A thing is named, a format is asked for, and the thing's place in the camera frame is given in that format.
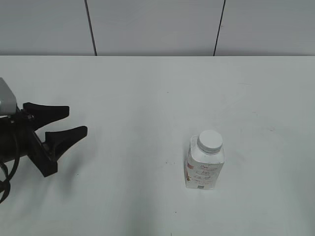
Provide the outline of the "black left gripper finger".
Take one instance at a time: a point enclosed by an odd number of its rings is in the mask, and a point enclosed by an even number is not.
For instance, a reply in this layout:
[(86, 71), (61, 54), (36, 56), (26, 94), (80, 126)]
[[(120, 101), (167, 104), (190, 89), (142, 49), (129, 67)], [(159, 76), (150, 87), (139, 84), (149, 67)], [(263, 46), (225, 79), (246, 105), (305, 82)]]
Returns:
[(33, 130), (69, 116), (69, 106), (45, 106), (28, 102), (23, 104), (23, 111), (31, 117), (30, 124)]
[(48, 148), (51, 161), (57, 162), (68, 149), (85, 138), (87, 133), (88, 128), (86, 126), (58, 132), (46, 132), (44, 143)]

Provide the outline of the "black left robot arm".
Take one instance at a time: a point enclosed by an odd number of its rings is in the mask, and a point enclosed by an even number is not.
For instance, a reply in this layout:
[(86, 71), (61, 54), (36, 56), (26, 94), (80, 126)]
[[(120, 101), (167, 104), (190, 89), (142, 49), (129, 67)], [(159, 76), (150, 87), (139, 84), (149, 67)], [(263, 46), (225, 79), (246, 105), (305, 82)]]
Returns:
[(0, 161), (15, 161), (28, 156), (44, 177), (58, 171), (58, 159), (73, 145), (85, 138), (86, 126), (46, 132), (42, 142), (36, 130), (69, 116), (68, 106), (44, 106), (24, 103), (16, 113), (0, 119)]

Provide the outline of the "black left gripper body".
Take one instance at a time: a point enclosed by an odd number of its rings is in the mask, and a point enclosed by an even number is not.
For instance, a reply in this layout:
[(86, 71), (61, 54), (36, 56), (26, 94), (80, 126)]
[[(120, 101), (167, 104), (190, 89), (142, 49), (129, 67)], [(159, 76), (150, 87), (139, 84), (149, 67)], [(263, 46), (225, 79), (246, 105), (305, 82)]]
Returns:
[(16, 113), (8, 117), (10, 140), (7, 161), (19, 161), (21, 157), (27, 156), (43, 176), (48, 177), (58, 171), (58, 165), (50, 160), (43, 143), (31, 127), (30, 118), (20, 109), (16, 109)]

